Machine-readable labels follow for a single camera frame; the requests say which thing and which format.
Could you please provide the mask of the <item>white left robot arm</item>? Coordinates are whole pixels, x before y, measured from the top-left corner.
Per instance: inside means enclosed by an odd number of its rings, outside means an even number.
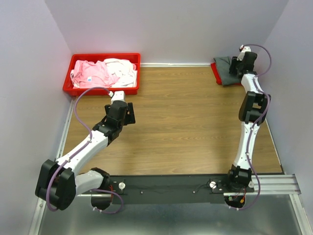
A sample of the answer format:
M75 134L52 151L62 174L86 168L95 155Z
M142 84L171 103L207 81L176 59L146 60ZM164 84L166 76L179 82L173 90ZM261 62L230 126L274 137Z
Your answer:
M81 193L92 189L104 193L108 189L110 176L107 172L98 168L84 174L80 171L119 136L124 126L135 123L135 115L133 104L123 100L105 105L105 112L105 117L74 149L55 161L46 160L42 164L35 195L45 200L53 211L65 210Z

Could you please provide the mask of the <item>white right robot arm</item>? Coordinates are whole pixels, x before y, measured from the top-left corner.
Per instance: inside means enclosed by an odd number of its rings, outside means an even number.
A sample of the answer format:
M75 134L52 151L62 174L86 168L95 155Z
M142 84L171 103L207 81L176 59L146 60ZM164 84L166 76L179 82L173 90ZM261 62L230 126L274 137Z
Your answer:
M238 57L233 57L229 72L241 80L246 95L239 110L241 137L236 158L228 171L225 187L231 191L239 191L249 186L252 173L253 149L257 133L265 121L270 103L270 95L261 88L258 75L254 71L257 54L244 48Z

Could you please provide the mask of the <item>dark grey t shirt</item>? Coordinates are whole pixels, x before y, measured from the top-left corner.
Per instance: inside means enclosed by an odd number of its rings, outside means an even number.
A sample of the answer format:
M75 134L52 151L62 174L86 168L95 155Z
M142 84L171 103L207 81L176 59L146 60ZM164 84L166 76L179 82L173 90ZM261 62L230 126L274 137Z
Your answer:
M223 86L241 85L237 75L229 73L231 59L229 56L214 57L217 73Z

